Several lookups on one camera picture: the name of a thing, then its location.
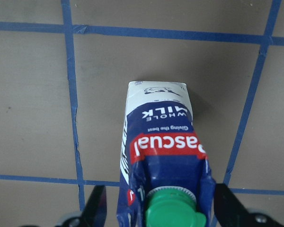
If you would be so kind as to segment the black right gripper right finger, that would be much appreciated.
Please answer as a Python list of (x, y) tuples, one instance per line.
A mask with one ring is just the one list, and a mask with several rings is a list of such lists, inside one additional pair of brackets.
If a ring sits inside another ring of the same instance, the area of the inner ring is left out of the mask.
[(244, 227), (249, 216), (247, 209), (223, 183), (215, 186), (214, 214), (222, 227)]

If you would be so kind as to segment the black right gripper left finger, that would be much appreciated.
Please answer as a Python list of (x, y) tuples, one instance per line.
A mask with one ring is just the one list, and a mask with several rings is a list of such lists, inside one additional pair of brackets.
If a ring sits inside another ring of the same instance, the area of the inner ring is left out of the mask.
[(103, 227), (107, 217), (107, 193), (104, 185), (96, 185), (81, 214), (84, 227)]

